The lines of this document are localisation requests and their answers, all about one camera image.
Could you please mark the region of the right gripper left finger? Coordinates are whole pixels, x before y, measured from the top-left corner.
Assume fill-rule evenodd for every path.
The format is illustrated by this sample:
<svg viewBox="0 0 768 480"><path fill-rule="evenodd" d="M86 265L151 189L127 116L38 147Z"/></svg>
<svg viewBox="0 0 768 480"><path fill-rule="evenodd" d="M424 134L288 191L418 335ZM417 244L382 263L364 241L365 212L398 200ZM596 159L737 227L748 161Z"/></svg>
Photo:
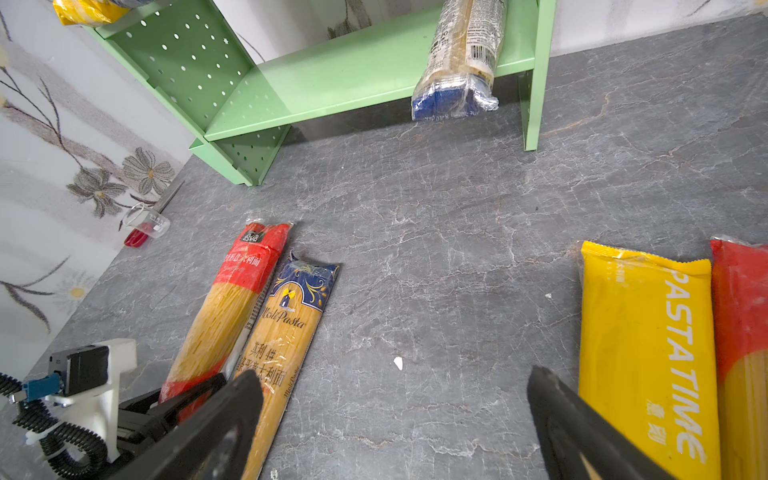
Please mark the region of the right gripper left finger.
<svg viewBox="0 0 768 480"><path fill-rule="evenodd" d="M248 370L222 374L161 403L159 390L119 405L119 457L109 479L239 479L263 406L261 382Z"/></svg>

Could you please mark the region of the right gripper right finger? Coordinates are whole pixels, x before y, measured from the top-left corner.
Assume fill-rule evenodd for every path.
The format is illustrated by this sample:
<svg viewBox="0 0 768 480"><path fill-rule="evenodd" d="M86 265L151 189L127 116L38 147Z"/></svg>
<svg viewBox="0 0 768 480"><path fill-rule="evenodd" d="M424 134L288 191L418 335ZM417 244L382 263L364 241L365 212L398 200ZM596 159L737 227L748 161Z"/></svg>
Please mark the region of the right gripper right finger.
<svg viewBox="0 0 768 480"><path fill-rule="evenodd" d="M541 366L532 368L527 399L549 478L672 477L550 369Z"/></svg>

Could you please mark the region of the yellow Pastatime bag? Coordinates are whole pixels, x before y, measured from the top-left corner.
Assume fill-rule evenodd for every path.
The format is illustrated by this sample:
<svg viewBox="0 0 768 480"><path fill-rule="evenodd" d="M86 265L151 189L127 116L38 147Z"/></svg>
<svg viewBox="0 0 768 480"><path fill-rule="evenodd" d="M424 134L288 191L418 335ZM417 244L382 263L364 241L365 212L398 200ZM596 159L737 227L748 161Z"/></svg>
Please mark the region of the yellow Pastatime bag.
<svg viewBox="0 0 768 480"><path fill-rule="evenodd" d="M586 241L578 393L677 479L718 479L712 264Z"/></svg>

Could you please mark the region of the red spaghetti bag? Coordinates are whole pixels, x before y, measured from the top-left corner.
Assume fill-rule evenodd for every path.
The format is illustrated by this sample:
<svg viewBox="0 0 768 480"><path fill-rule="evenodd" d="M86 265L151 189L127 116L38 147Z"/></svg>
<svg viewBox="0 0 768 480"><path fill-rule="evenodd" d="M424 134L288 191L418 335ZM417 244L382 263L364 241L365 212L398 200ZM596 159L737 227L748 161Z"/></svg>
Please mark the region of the red spaghetti bag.
<svg viewBox="0 0 768 480"><path fill-rule="evenodd" d="M162 385L165 403L225 368L282 255L292 223L247 224L236 237Z"/></svg>
<svg viewBox="0 0 768 480"><path fill-rule="evenodd" d="M767 247L710 240L722 477L767 477Z"/></svg>

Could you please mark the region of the blue gold Meli pasta bag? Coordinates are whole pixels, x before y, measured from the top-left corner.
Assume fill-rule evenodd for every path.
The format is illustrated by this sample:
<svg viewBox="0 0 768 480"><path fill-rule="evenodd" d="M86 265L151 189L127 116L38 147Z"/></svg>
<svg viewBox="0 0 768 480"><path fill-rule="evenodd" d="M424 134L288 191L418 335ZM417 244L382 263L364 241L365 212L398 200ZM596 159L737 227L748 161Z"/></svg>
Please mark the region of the blue gold Meli pasta bag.
<svg viewBox="0 0 768 480"><path fill-rule="evenodd" d="M261 474L339 270L291 255L269 290L235 370L255 372L263 394L244 479Z"/></svg>

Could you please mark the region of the clear barcode spaghetti bag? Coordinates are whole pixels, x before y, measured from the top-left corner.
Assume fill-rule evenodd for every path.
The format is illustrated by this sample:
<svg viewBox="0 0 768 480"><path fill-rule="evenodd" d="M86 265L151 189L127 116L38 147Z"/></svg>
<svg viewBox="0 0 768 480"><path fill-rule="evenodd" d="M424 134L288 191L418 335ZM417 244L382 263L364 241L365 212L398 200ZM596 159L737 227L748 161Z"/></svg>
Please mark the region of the clear barcode spaghetti bag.
<svg viewBox="0 0 768 480"><path fill-rule="evenodd" d="M498 108L492 88L507 3L443 3L427 67L411 97L414 121L466 118Z"/></svg>

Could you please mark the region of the yellow label spaghetti bag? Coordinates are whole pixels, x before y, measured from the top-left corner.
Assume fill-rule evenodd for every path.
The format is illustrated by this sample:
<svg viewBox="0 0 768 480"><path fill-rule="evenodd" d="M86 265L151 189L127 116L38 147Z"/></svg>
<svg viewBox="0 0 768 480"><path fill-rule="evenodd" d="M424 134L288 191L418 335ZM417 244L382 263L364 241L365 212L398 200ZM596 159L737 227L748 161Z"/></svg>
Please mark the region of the yellow label spaghetti bag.
<svg viewBox="0 0 768 480"><path fill-rule="evenodd" d="M101 0L53 0L52 6L59 21L65 26L112 24L130 11L111 1Z"/></svg>

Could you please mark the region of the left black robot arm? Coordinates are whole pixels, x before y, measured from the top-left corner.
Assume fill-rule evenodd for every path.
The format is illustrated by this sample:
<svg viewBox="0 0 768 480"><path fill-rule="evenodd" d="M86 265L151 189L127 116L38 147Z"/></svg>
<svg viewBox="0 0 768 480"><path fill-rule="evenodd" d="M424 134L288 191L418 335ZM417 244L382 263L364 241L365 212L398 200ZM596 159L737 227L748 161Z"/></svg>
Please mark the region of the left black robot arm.
<svg viewBox="0 0 768 480"><path fill-rule="evenodd" d="M106 441L97 433L54 417L40 400L21 401L13 424L33 435L43 458L61 479L106 479L148 451L174 430L182 413L226 384L221 373L161 403L160 389L119 404L117 458L108 458Z"/></svg>

